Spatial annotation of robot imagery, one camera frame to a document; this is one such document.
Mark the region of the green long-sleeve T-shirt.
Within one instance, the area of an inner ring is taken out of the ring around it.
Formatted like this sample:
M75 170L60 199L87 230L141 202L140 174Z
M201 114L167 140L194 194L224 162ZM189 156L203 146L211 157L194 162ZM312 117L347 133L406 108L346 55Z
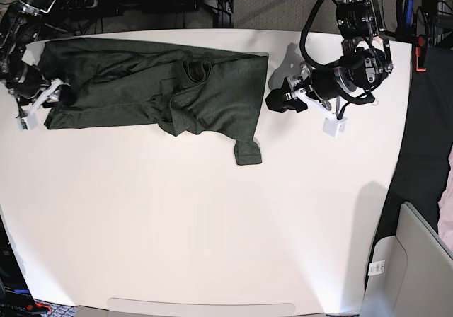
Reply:
M47 42L38 66L47 78L64 82L48 129L158 125L173 136L216 132L234 141L238 165L262 161L254 134L265 55L79 38Z

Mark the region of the black power strip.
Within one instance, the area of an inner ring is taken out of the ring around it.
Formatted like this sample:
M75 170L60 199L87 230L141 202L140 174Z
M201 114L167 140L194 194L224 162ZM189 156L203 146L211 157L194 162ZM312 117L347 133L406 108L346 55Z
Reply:
M63 0L63 8L68 10L92 9L98 6L98 0Z

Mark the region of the red clamp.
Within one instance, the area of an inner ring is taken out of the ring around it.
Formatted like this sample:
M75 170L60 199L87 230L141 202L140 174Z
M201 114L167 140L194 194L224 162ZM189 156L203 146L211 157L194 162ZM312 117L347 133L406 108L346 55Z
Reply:
M426 72L425 58L428 49L428 38L426 35L419 35L415 44L415 70L419 73Z

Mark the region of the dark grey cloth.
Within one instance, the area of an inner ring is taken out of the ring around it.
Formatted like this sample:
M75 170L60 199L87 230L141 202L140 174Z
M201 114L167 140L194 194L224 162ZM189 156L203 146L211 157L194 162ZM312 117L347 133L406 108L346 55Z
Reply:
M374 236L396 233L401 205L410 202L438 229L452 150L452 51L427 50L424 72L412 71L408 109L396 169Z

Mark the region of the white barcode label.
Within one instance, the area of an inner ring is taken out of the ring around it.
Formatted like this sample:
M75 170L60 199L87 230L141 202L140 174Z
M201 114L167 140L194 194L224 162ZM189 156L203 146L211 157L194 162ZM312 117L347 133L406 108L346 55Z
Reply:
M369 277L375 276L375 275L380 275L380 274L384 273L384 270L385 270L385 261L384 260L372 262L369 264L367 275Z

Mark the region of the black box with red logo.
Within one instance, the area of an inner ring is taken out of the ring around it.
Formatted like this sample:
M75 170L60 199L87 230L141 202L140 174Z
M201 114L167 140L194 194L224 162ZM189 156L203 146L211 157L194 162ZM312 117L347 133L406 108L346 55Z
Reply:
M49 304L32 297L1 221L1 316L46 316Z

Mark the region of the grey plastic bin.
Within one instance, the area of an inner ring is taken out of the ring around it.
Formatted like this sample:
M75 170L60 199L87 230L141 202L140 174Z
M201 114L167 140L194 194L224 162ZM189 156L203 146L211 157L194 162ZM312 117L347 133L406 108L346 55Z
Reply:
M361 316L452 315L452 252L412 204L401 205L396 234L376 244L372 262L380 260Z

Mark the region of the blue handled tool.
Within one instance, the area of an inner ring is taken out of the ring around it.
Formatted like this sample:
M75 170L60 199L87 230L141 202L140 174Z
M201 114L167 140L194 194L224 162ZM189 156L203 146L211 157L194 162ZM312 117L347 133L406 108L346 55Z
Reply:
M404 10L403 10L404 25L406 30L408 30L412 25L413 18L413 0L404 1Z

